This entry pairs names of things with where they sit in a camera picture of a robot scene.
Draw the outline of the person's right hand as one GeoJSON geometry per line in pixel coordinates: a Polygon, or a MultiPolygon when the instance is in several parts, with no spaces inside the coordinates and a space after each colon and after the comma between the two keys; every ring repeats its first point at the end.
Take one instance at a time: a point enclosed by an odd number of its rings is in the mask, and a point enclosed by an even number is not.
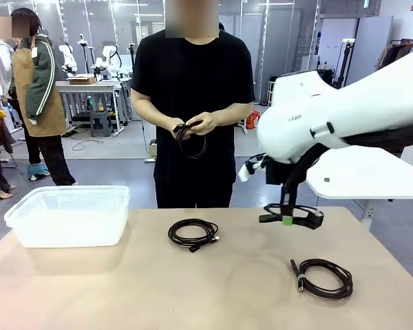
{"type": "MultiPolygon", "coordinates": [[[[174,129],[180,125],[185,125],[185,122],[181,120],[180,118],[171,118],[168,117],[165,119],[165,125],[164,128],[168,130],[172,136],[177,139],[178,133],[174,132],[174,129]]],[[[188,140],[191,137],[192,131],[188,130],[184,133],[182,140],[188,140]]]]}

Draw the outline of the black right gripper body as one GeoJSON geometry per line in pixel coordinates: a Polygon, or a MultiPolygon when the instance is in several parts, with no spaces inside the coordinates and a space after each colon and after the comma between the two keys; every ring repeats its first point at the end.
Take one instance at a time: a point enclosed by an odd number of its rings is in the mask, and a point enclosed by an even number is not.
{"type": "Polygon", "coordinates": [[[285,184],[290,175],[290,165],[269,160],[266,163],[266,183],[285,184]]]}

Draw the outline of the person's left hand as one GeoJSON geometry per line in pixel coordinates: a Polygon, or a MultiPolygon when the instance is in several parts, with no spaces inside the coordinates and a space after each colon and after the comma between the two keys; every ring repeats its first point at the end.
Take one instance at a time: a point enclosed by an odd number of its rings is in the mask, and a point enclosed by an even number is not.
{"type": "Polygon", "coordinates": [[[187,133],[189,135],[206,135],[218,125],[218,120],[215,117],[214,113],[203,112],[186,122],[186,125],[189,127],[187,133]]]}

